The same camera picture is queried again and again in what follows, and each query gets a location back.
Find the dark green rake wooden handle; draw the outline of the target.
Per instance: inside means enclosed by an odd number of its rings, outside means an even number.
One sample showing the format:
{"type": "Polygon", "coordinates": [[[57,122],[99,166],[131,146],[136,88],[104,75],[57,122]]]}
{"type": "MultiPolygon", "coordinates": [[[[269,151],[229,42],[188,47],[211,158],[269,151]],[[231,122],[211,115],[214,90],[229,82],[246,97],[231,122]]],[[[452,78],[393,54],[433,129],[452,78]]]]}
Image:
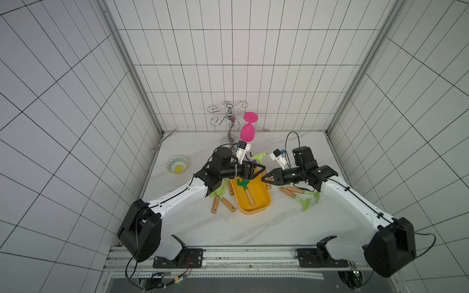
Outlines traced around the dark green rake wooden handle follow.
{"type": "Polygon", "coordinates": [[[247,195],[247,198],[249,200],[250,205],[254,206],[255,202],[254,202],[254,199],[252,198],[252,196],[250,195],[249,188],[248,188],[249,183],[250,183],[249,179],[240,179],[240,178],[237,179],[237,185],[241,186],[244,189],[244,191],[247,195]]]}

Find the light green fork rake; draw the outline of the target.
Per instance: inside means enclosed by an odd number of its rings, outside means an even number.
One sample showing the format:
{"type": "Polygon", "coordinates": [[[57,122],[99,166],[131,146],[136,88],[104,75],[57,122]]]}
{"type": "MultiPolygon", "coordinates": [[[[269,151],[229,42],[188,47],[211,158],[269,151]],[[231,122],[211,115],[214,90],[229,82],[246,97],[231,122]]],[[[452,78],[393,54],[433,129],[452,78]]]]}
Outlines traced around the light green fork rake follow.
{"type": "Polygon", "coordinates": [[[306,211],[309,205],[311,204],[311,199],[302,199],[298,196],[299,194],[304,194],[304,190],[302,189],[299,189],[293,186],[287,186],[287,187],[281,186],[279,189],[284,194],[297,200],[302,206],[302,211],[306,211]]]}

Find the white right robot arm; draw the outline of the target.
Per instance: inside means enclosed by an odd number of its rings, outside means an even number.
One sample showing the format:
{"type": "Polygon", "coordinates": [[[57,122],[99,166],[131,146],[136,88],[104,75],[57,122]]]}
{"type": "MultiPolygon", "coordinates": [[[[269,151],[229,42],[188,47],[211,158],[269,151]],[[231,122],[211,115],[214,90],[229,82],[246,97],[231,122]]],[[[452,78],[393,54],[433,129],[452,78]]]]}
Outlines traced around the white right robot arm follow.
{"type": "Polygon", "coordinates": [[[414,226],[406,218],[394,218],[370,203],[333,168],[319,166],[309,147],[293,150],[292,168],[283,151],[274,150],[269,156],[279,167],[264,175],[263,182],[276,186],[307,183],[339,205],[360,228],[360,233],[334,232],[317,242],[320,264],[333,260],[359,262],[388,278],[417,258],[414,226]]]}

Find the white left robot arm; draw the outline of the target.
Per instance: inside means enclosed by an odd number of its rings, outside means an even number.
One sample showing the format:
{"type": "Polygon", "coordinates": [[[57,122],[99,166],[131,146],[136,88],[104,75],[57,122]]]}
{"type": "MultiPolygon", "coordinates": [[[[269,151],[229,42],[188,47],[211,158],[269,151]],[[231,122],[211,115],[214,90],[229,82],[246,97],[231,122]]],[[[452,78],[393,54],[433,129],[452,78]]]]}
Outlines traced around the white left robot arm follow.
{"type": "Polygon", "coordinates": [[[130,206],[117,232],[118,240],[136,262],[151,256],[168,261],[187,258],[187,246],[173,235],[161,236],[163,220],[180,212],[184,207],[201,200],[221,187],[225,179],[255,179],[266,167],[244,160],[248,146],[239,147],[236,154],[225,146],[215,149],[205,165],[191,180],[159,199],[145,202],[138,199],[130,206]]]}

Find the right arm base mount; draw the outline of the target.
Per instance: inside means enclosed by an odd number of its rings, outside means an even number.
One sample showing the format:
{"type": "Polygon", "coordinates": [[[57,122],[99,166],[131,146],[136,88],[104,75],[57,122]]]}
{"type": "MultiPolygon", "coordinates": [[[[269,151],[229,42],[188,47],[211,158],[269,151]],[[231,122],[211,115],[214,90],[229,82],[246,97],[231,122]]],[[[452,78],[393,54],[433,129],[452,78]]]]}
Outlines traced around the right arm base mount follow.
{"type": "Polygon", "coordinates": [[[327,252],[326,244],[335,238],[337,236],[321,239],[315,248],[296,249],[294,256],[298,259],[299,266],[301,268],[348,268],[348,261],[335,260],[327,252]]]}

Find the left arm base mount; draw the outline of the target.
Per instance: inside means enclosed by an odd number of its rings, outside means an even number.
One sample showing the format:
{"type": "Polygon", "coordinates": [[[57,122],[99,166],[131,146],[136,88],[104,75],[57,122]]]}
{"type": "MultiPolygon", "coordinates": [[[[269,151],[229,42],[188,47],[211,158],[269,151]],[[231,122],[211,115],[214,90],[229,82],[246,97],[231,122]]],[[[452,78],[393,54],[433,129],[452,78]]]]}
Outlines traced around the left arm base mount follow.
{"type": "Polygon", "coordinates": [[[176,235],[162,238],[160,246],[153,254],[153,268],[182,269],[201,268],[204,249],[190,248],[176,235]]]}

